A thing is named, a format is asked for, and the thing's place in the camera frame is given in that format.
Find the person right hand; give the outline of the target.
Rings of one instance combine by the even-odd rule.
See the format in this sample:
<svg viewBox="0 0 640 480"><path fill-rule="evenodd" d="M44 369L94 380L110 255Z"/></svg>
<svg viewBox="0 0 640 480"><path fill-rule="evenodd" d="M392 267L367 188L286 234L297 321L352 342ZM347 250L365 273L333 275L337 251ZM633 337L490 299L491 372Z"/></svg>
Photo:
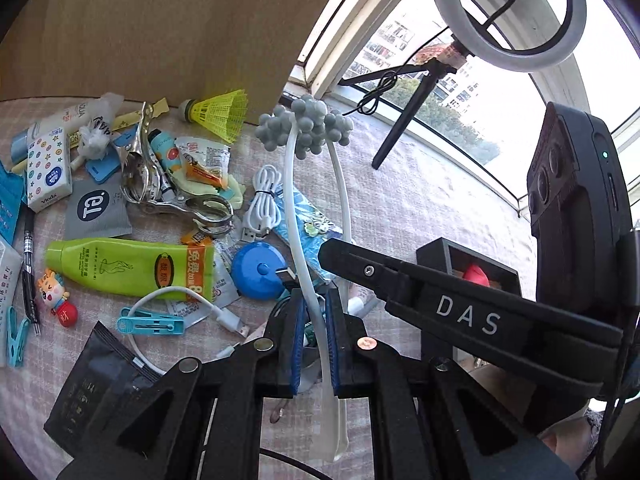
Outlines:
<svg viewBox="0 0 640 480"><path fill-rule="evenodd" d="M583 415L557 422L538 438L576 471L596 446L602 418L601 413L587 410Z"/></svg>

